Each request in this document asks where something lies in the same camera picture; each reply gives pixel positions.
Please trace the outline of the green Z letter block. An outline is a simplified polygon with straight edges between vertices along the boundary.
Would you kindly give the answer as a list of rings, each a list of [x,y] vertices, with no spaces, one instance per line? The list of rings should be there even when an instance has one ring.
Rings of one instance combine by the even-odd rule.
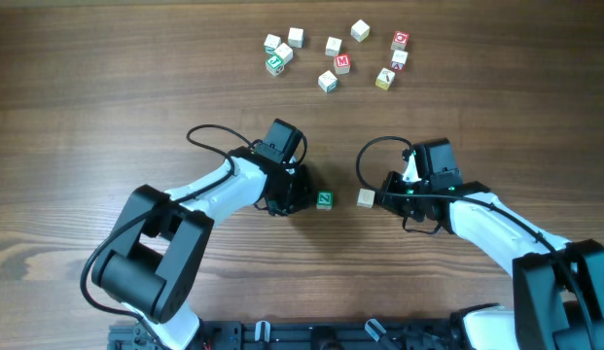
[[[331,210],[334,206],[334,194],[328,191],[319,191],[316,199],[316,208],[319,210]]]

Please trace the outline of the red U letter block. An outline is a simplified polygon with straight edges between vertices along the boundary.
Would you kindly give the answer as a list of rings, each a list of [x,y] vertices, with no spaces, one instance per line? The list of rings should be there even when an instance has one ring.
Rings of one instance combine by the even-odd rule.
[[[374,205],[375,191],[360,189],[357,197],[357,205],[364,208],[372,208]]]

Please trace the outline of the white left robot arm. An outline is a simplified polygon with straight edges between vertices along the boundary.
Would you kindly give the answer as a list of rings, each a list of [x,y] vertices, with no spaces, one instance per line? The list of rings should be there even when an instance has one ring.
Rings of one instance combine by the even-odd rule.
[[[109,348],[240,348],[239,326],[204,323],[187,297],[212,230],[234,212],[263,201],[269,215],[285,217],[310,205],[312,181],[295,156],[306,145],[300,130],[274,120],[264,139],[224,152],[217,169],[187,186],[132,192],[80,278],[90,305],[136,321],[111,327]]]

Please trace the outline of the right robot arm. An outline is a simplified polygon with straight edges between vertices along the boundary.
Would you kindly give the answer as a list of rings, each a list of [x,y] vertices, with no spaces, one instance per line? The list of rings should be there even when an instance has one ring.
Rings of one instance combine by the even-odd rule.
[[[403,172],[387,175],[380,206],[405,220],[434,221],[471,242],[513,280],[509,321],[472,311],[462,332],[472,348],[506,335],[520,349],[604,349],[604,246],[551,234],[509,209],[490,188],[463,181],[450,142],[408,143]]]

